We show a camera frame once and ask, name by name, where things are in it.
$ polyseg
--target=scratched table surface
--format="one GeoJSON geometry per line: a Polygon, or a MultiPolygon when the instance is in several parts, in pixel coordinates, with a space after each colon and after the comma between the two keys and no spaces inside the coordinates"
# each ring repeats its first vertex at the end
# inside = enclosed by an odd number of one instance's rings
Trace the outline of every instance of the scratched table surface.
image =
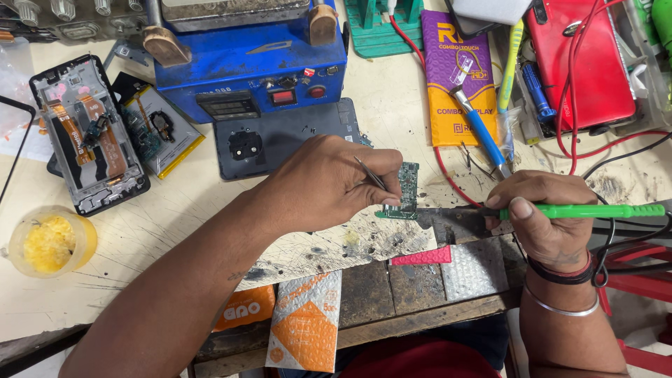
{"type": "MultiPolygon", "coordinates": [[[[446,11],[442,0],[428,0],[427,9],[446,11]]],[[[337,11],[345,15],[342,1],[337,11]]],[[[105,58],[114,41],[78,46],[31,44],[36,73],[89,51],[105,58]]],[[[493,60],[499,62],[496,54],[493,60]]],[[[114,81],[120,70],[153,81],[153,68],[116,58],[108,70],[114,81]]],[[[501,80],[493,69],[495,83],[501,80]]],[[[465,205],[440,178],[430,147],[425,76],[411,54],[367,61],[350,48],[343,97],[355,104],[360,130],[375,148],[398,149],[405,161],[420,164],[420,207],[450,208],[465,205]]],[[[224,182],[218,175],[210,124],[196,128],[207,139],[164,180],[151,179],[151,190],[91,218],[98,232],[98,249],[78,271],[59,278],[40,280],[21,275],[6,258],[0,259],[0,342],[92,322],[102,309],[135,276],[157,258],[221,210],[235,196],[262,181],[251,178],[224,182]]],[[[516,169],[541,169],[558,174],[569,171],[570,161],[561,158],[555,141],[532,147],[515,134],[516,169]]],[[[579,161],[577,173],[586,172],[601,159],[634,151],[657,136],[640,137],[607,153],[579,161]]],[[[569,138],[564,138],[569,145],[569,138]]],[[[581,135],[579,153],[592,151],[616,139],[581,135]]],[[[473,155],[478,149],[469,147],[473,155]]],[[[443,148],[448,171],[456,183],[476,201],[483,201],[495,186],[487,175],[467,168],[458,148],[443,148]]],[[[643,204],[672,197],[669,144],[599,169],[589,180],[595,191],[612,203],[643,204]]],[[[0,175],[6,175],[13,157],[0,155],[0,175]]],[[[19,220],[29,213],[48,209],[72,211],[62,179],[49,174],[45,163],[21,159],[7,196],[0,205],[0,248],[6,248],[19,220]]],[[[300,276],[385,260],[392,256],[436,248],[433,230],[416,222],[377,219],[376,206],[357,214],[350,222],[313,235],[293,233],[275,242],[260,257],[239,290],[300,276]]]]}

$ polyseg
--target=red button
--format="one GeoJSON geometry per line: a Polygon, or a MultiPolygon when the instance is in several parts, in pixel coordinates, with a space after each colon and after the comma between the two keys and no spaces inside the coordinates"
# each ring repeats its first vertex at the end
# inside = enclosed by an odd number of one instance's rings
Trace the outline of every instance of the red button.
{"type": "Polygon", "coordinates": [[[320,98],[325,95],[325,89],[321,87],[312,88],[308,91],[308,94],[310,94],[312,98],[320,98]]]}
{"type": "Polygon", "coordinates": [[[273,98],[273,105],[285,105],[294,103],[294,92],[293,91],[282,91],[275,92],[271,94],[273,98]]]}

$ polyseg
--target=silver bangle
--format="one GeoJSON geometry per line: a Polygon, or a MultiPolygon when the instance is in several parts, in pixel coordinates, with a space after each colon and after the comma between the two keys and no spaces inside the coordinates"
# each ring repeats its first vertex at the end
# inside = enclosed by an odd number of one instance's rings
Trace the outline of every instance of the silver bangle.
{"type": "Polygon", "coordinates": [[[555,307],[551,307],[551,306],[545,304],[544,302],[541,302],[541,300],[540,300],[539,298],[537,298],[536,295],[532,294],[532,292],[531,292],[530,289],[528,288],[528,283],[527,283],[527,281],[523,281],[523,289],[525,289],[525,292],[526,292],[527,294],[529,294],[530,297],[531,297],[532,299],[534,299],[534,301],[535,301],[539,306],[541,306],[541,307],[547,309],[548,311],[553,311],[553,312],[555,312],[555,313],[559,313],[559,314],[561,314],[561,315],[566,315],[566,316],[588,316],[588,315],[592,314],[593,312],[595,312],[595,310],[599,307],[599,296],[597,295],[597,292],[595,292],[595,304],[593,305],[593,307],[591,307],[591,308],[589,308],[589,309],[587,309],[587,310],[584,310],[584,311],[565,311],[565,310],[557,309],[557,308],[555,308],[555,307]]]}

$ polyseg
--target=hand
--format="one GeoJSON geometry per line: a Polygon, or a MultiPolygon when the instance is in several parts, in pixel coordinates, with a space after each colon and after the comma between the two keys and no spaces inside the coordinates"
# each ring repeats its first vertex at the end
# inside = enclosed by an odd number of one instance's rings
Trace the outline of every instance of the hand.
{"type": "MultiPolygon", "coordinates": [[[[597,204],[597,196],[579,176],[541,171],[518,171],[500,182],[488,195],[491,209],[509,208],[511,224],[523,249],[535,260],[557,272],[575,272],[587,262],[586,244],[592,218],[549,219],[530,202],[547,204],[597,204]]],[[[493,229],[500,221],[486,219],[493,229]]]]}
{"type": "Polygon", "coordinates": [[[250,190],[249,200],[261,204],[259,216],[273,219],[271,227],[279,235],[320,231],[349,221],[373,204],[401,205],[397,178],[401,163],[397,150],[316,135],[250,190]],[[390,192],[370,181],[355,156],[382,178],[390,192]]]}

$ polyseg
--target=white bubble wrap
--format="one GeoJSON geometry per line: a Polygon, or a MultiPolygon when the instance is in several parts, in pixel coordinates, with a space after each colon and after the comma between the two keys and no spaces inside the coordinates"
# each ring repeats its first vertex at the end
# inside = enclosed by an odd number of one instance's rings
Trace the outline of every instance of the white bubble wrap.
{"type": "Polygon", "coordinates": [[[333,373],[341,276],[337,270],[280,283],[266,366],[333,373]]]}
{"type": "Polygon", "coordinates": [[[449,302],[509,289],[499,237],[451,245],[452,262],[441,264],[449,302]]]}

